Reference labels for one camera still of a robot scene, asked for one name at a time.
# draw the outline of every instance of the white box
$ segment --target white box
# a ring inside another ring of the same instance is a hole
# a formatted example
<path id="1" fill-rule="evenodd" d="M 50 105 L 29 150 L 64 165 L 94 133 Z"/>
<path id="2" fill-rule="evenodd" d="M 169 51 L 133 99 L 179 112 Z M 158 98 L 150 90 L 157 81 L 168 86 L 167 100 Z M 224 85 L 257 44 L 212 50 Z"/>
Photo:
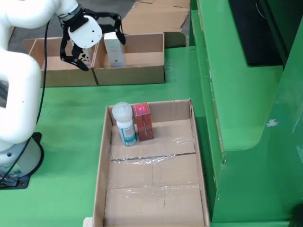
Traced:
<path id="1" fill-rule="evenodd" d="M 104 43 L 111 68 L 125 68 L 124 48 L 116 33 L 104 34 Z"/>

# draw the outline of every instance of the floor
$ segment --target floor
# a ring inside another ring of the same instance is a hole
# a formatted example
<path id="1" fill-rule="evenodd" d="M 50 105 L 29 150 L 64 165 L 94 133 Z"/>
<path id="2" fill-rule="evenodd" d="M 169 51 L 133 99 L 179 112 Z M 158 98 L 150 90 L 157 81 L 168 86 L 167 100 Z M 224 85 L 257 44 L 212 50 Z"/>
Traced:
<path id="1" fill-rule="evenodd" d="M 119 13 L 122 17 L 125 17 L 128 11 L 132 8 L 134 0 L 78 0 L 78 2 L 87 9 L 91 9 L 96 12 L 107 11 Z M 110 23 L 111 20 L 105 21 L 99 20 L 99 23 Z M 189 37 L 189 17 L 182 26 L 182 33 Z M 9 50 L 14 52 L 27 53 L 23 47 L 23 40 L 31 38 L 43 38 L 45 35 L 45 26 L 37 29 L 24 29 L 15 28 L 13 36 L 9 43 Z M 62 36 L 62 28 L 60 27 L 57 16 L 54 16 L 50 22 L 48 29 L 48 37 L 60 37 Z"/>

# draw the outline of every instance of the black mount plate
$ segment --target black mount plate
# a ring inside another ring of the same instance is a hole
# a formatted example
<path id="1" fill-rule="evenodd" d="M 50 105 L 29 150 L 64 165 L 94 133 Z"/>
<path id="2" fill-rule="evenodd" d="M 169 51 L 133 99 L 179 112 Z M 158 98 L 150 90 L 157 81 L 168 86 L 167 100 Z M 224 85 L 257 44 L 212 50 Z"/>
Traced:
<path id="1" fill-rule="evenodd" d="M 18 178 L 17 186 L 15 186 L 15 187 L 4 186 L 2 188 L 0 187 L 0 190 L 15 190 L 15 189 L 25 189 L 25 188 L 27 188 L 31 175 L 34 174 L 37 171 L 37 169 L 41 166 L 41 164 L 43 162 L 43 159 L 44 159 L 44 150 L 43 150 L 43 148 L 40 144 L 42 134 L 39 133 L 39 132 L 35 132 L 32 137 L 33 137 L 34 141 L 38 144 L 38 146 L 41 150 L 41 158 L 40 158 L 40 161 L 39 161 L 38 165 L 29 174 L 27 174 L 27 175 L 25 175 L 21 178 Z"/>

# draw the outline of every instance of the red packaging box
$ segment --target red packaging box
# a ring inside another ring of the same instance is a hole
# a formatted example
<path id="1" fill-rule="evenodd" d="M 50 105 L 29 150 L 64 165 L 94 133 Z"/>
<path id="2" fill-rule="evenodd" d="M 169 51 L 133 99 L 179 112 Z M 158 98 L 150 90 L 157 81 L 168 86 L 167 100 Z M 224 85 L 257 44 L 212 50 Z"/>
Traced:
<path id="1" fill-rule="evenodd" d="M 133 105 L 140 141 L 152 140 L 151 111 L 147 103 Z"/>

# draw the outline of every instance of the open cardboard box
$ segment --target open cardboard box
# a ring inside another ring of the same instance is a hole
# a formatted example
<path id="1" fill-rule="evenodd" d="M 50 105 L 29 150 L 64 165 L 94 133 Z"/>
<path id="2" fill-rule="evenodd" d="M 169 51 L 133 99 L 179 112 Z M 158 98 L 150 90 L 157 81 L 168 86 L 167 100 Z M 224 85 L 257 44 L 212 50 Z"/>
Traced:
<path id="1" fill-rule="evenodd" d="M 155 139 L 132 147 L 106 108 L 93 227 L 209 226 L 191 101 L 148 104 Z"/>
<path id="2" fill-rule="evenodd" d="M 60 59 L 61 37 L 47 39 L 47 74 L 46 87 L 96 86 L 92 69 L 82 71 L 74 65 Z M 42 75 L 45 67 L 44 38 L 24 40 L 23 44 L 29 55 L 40 65 Z M 71 56 L 72 45 L 67 43 L 66 55 Z"/>
<path id="3" fill-rule="evenodd" d="M 92 67 L 99 85 L 165 83 L 164 33 L 125 37 L 122 69 L 111 68 L 104 40 L 97 44 Z"/>

